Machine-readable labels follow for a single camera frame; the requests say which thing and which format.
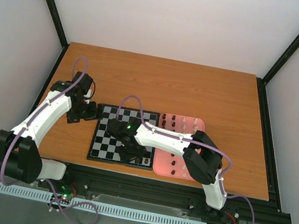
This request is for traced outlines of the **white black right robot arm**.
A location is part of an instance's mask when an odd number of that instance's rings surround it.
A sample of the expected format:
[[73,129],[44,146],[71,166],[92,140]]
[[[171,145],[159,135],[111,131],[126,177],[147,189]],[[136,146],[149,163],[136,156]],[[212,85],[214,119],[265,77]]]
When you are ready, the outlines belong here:
[[110,119],[106,132],[121,143],[119,152],[122,158],[141,157],[146,147],[181,157],[189,175],[202,184],[206,204],[216,210],[225,205],[227,193],[224,190],[223,173],[230,169],[232,161],[205,132],[176,133],[137,118],[129,122]]

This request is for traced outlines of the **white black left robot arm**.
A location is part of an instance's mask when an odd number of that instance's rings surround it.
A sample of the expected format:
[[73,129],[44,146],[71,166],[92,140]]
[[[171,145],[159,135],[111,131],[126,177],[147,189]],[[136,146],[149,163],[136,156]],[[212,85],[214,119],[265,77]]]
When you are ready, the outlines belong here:
[[24,183],[52,179],[60,191],[69,189],[72,176],[67,166],[42,158],[39,146],[61,116],[68,123],[99,120],[103,106],[92,100],[95,82],[88,74],[77,72],[71,81],[55,82],[42,103],[10,131],[0,130],[0,177]]

